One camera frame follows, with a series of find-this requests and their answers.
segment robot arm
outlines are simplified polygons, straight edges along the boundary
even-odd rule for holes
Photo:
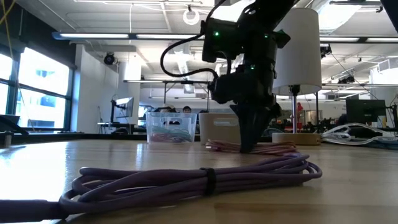
[[[208,85],[211,99],[218,103],[233,101],[231,109],[239,118],[241,129],[241,152],[251,152],[272,118],[280,116],[280,107],[272,94],[272,85],[277,74],[275,59],[278,48],[290,40],[283,31],[274,32],[279,22],[300,0],[256,0],[246,6],[237,22],[211,18],[214,10],[223,4],[221,0],[201,22],[200,34],[177,42],[163,52],[160,65],[163,71],[173,77],[211,72],[214,80]],[[234,73],[218,76],[210,69],[172,74],[163,66],[165,54],[177,45],[184,44],[205,35],[202,60],[215,62],[225,58],[228,62],[244,54],[243,64]]]

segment cable tie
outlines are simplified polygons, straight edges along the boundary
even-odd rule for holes
[[[206,176],[207,176],[207,184],[204,196],[212,196],[216,190],[216,182],[217,182],[216,172],[213,168],[202,167],[200,169],[206,171]]]

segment clear plastic bin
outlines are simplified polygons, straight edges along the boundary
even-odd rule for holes
[[[197,114],[148,112],[148,142],[193,142]]]

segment plastic storage container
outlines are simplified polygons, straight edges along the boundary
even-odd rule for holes
[[[201,113],[199,114],[199,124],[202,145],[205,145],[208,140],[241,143],[239,119],[235,114]]]
[[[193,142],[197,114],[148,112],[148,142]]]

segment table surface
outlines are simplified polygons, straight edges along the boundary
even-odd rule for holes
[[[299,147],[323,170],[300,187],[236,192],[169,208],[125,209],[43,223],[398,223],[398,151]],[[264,156],[208,152],[195,144],[85,140],[0,149],[0,198],[57,201],[83,166],[107,169],[234,167]]]

